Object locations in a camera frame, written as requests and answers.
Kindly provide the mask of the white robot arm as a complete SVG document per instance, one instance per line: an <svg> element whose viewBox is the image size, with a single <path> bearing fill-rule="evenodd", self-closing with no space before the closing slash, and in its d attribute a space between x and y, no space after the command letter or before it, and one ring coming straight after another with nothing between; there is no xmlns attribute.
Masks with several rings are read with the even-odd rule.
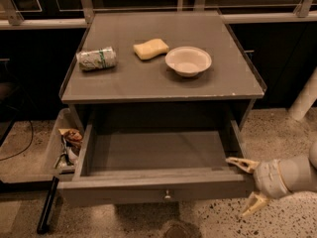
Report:
<svg viewBox="0 0 317 238"><path fill-rule="evenodd" d="M303 119L316 100L317 68L291 105L290 116L297 121ZM312 144L307 156L266 162L230 157L226 162L251 174L255 180L257 190L250 194L241 213L242 217L264 208L272 199L280 199L296 192L317 191L317 142Z"/></svg>

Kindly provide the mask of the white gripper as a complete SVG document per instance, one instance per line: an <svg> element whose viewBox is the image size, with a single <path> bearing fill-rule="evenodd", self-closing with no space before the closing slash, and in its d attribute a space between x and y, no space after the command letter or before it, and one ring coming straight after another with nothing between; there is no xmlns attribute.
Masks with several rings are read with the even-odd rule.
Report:
<svg viewBox="0 0 317 238"><path fill-rule="evenodd" d="M248 174L254 173L254 179L259 191L253 191L250 194L242 211L243 217L249 217L267 206L269 198L279 199L291 195L282 178L279 160L259 163L249 159L229 157L226 162Z"/></svg>

